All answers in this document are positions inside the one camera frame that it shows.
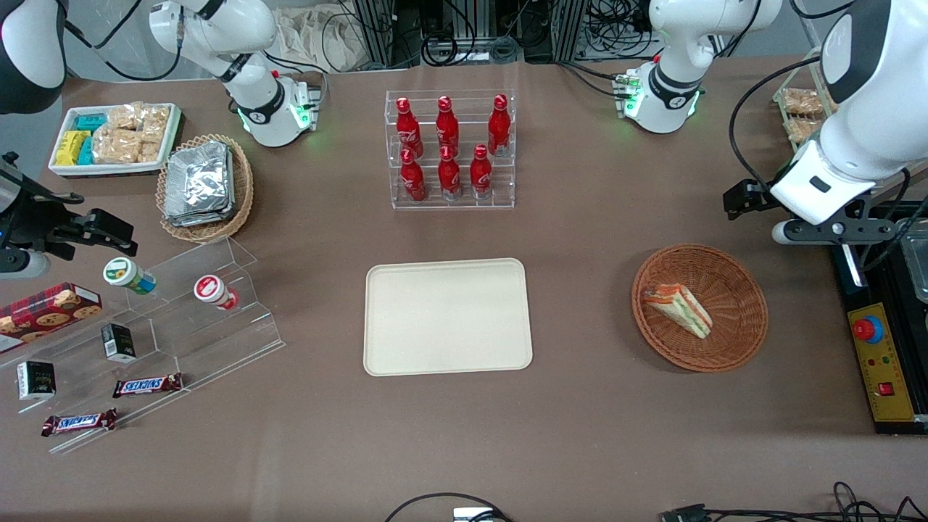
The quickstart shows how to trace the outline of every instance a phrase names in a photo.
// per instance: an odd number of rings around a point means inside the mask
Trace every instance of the small black box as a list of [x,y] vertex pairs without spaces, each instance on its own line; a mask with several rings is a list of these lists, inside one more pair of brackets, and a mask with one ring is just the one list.
[[25,360],[17,365],[19,400],[55,396],[55,367],[50,362]]
[[103,347],[107,359],[116,362],[132,362],[135,360],[135,346],[132,344],[132,332],[124,326],[110,323],[101,330],[103,334]]

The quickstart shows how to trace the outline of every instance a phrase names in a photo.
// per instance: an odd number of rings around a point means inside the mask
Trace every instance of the aluminum foil packet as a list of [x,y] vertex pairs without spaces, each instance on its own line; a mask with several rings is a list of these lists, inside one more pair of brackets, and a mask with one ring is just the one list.
[[165,220],[192,227],[235,215],[232,175],[232,150],[220,141],[173,153],[165,178]]

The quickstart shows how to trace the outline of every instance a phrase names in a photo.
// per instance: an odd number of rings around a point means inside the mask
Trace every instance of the bottle cap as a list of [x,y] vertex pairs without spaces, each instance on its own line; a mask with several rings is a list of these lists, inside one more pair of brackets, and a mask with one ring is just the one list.
[[135,279],[138,265],[128,257],[116,257],[103,267],[103,279],[114,286],[123,286]]
[[193,294],[204,303],[212,303],[226,294],[226,284],[212,274],[203,276],[194,283]]

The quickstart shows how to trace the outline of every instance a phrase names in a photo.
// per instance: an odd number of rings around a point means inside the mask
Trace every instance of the beige tray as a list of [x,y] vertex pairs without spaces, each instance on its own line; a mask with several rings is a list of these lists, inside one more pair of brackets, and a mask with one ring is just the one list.
[[367,273],[367,373],[521,370],[531,362],[518,259],[379,265]]

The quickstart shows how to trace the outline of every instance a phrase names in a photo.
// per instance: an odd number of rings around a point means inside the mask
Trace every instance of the snickers bar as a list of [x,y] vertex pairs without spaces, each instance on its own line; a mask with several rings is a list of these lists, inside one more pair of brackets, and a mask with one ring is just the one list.
[[108,430],[116,427],[116,409],[113,408],[103,413],[93,413],[90,415],[77,415],[74,417],[48,417],[42,426],[42,437],[52,435],[61,435],[71,431],[80,431],[84,429],[107,428]]
[[143,393],[156,393],[162,391],[176,391],[184,387],[180,373],[172,373],[161,377],[148,379],[135,379],[134,381],[116,381],[113,398],[123,395],[139,395]]

